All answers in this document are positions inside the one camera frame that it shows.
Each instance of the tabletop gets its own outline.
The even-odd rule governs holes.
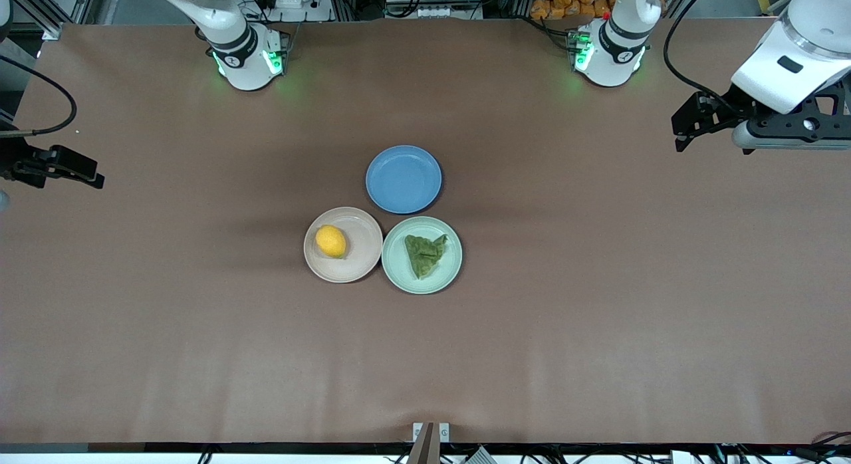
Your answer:
[[[719,91],[768,19],[684,21]],[[0,440],[809,442],[851,427],[851,154],[675,153],[668,26],[620,88],[514,21],[304,25],[289,73],[218,76],[189,26],[68,25],[39,70],[104,189],[3,183]],[[33,79],[19,127],[67,103]],[[414,144],[464,246],[437,294],[310,273],[331,207]]]

